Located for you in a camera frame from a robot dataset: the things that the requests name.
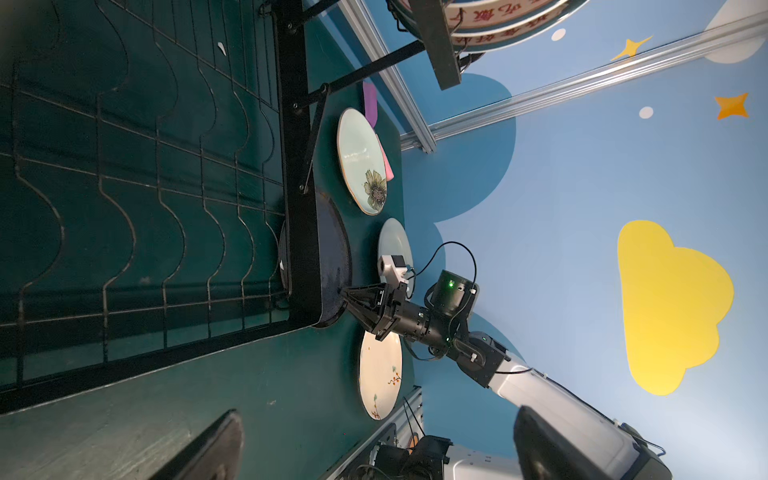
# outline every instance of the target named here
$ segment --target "dark green table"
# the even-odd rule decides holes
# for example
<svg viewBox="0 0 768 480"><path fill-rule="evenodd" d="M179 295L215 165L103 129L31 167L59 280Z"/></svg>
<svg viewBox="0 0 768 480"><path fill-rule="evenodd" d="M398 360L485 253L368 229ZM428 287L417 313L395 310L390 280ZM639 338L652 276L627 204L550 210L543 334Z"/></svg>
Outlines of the dark green table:
<svg viewBox="0 0 768 480"><path fill-rule="evenodd" d="M318 21L306 28L310 88L352 70ZM353 282L378 281L379 229L403 221L399 133L383 111L376 125L395 179L384 211L363 214L346 191L336 155L336 125L362 110L360 86L326 106L315 178L342 214ZM328 329L304 329L153 372L45 406L0 417L3 478L146 478L227 409L243 415L241 478L311 480L378 426L359 399L355 357L361 329L345 313ZM403 356L402 392L413 384Z"/></svg>

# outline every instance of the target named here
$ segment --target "cloud decal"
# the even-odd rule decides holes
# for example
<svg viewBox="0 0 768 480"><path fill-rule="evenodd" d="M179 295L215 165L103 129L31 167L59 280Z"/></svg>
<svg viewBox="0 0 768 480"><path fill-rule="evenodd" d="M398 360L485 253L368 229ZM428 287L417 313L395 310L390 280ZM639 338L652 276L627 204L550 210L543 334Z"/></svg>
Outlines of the cloud decal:
<svg viewBox="0 0 768 480"><path fill-rule="evenodd" d="M650 221L624 226L618 256L630 371L649 393L669 395L686 369L717 351L717 324L733 303L733 283L715 260L674 246Z"/></svg>
<svg viewBox="0 0 768 480"><path fill-rule="evenodd" d="M726 23L735 22L736 20L766 11L768 11L768 2L766 0L726 0L705 30L711 30ZM737 63L744 61L760 50L764 42L765 38L762 37L740 41L728 47L718 48L707 55L706 59L715 63Z"/></svg>

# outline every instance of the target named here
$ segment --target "flower design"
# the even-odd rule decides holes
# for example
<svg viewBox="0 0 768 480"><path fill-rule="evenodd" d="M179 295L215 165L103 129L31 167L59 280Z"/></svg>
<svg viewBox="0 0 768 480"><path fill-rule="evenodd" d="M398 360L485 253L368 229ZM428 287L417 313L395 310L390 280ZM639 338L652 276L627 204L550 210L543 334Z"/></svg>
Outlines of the flower design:
<svg viewBox="0 0 768 480"><path fill-rule="evenodd" d="M397 383L400 381L400 374L397 373L397 368L395 366L392 366L392 371L395 373L395 376L393 376L392 379L387 382L387 385L397 385Z"/></svg>
<svg viewBox="0 0 768 480"><path fill-rule="evenodd" d="M373 394L373 411L371 412L371 416L376 420L381 420L382 417L379 415L379 407L376 406L376 400L379 399L379 396L375 393Z"/></svg>
<svg viewBox="0 0 768 480"><path fill-rule="evenodd" d="M376 170L368 170L363 186L368 194L368 205L377 212L382 211L386 202L386 180Z"/></svg>

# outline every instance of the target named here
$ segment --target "black bracket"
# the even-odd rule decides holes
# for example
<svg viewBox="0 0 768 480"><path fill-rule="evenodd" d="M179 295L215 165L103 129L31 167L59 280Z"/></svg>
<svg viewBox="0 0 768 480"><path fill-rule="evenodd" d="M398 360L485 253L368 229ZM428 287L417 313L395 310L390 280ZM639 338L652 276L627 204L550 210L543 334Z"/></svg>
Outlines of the black bracket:
<svg viewBox="0 0 768 480"><path fill-rule="evenodd" d="M367 65L363 65L352 73L346 74L341 78L337 78L332 81L329 86L331 91L339 91L342 88L354 85L359 81L365 80L371 75L375 75L382 70L386 70L389 67L397 65L407 58L411 58L413 55L417 55L424 51L424 44L420 40L415 40L404 47L398 48L395 51L384 55L378 60L372 61ZM305 98L298 100L293 104L295 109L305 108L320 100L325 95L323 87L318 88L314 92L308 94Z"/></svg>
<svg viewBox="0 0 768 480"><path fill-rule="evenodd" d="M325 10L333 7L337 3L339 3L339 0L320 0L315 5L312 5L307 10L302 12L301 16L297 20L288 22L288 24L286 25L288 32L296 33L296 30L298 29L298 27L304 25L309 20L312 20L317 15L320 15Z"/></svg>
<svg viewBox="0 0 768 480"><path fill-rule="evenodd" d="M306 150L304 152L303 163L303 171L306 173L303 173L301 176L301 178L304 178L305 180L301 185L299 185L299 190L302 194L306 194L308 192L307 184L310 182L310 172L312 171L312 162L313 158L315 157L315 149L317 147L317 135L320 133L320 125L323 123L323 115L326 112L326 101L328 100L328 97L331 95L331 91L333 90L329 84L325 83L320 86L317 91L320 92L322 96L317 102L315 117L312 120L310 137L306 141ZM293 108L298 108L298 104L293 104Z"/></svg>
<svg viewBox="0 0 768 480"><path fill-rule="evenodd" d="M451 32L445 19L444 5L440 0L413 0L411 12L419 34L426 45L432 70L440 85L445 90L462 83L462 74L458 70L456 54L451 43Z"/></svg>

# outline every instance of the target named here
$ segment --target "plate with flower pattern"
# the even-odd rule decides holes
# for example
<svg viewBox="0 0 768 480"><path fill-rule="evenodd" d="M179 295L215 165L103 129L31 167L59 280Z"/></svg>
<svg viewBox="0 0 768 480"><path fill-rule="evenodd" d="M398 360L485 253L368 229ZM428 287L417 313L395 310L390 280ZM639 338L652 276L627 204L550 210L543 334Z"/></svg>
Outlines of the plate with flower pattern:
<svg viewBox="0 0 768 480"><path fill-rule="evenodd" d="M360 346L360 398L368 415L381 420L392 411L400 393L402 349L400 335L390 333L381 342L365 332Z"/></svg>
<svg viewBox="0 0 768 480"><path fill-rule="evenodd" d="M378 215L386 202L386 169L376 133L366 117L347 108L336 135L339 164L349 193L363 213Z"/></svg>

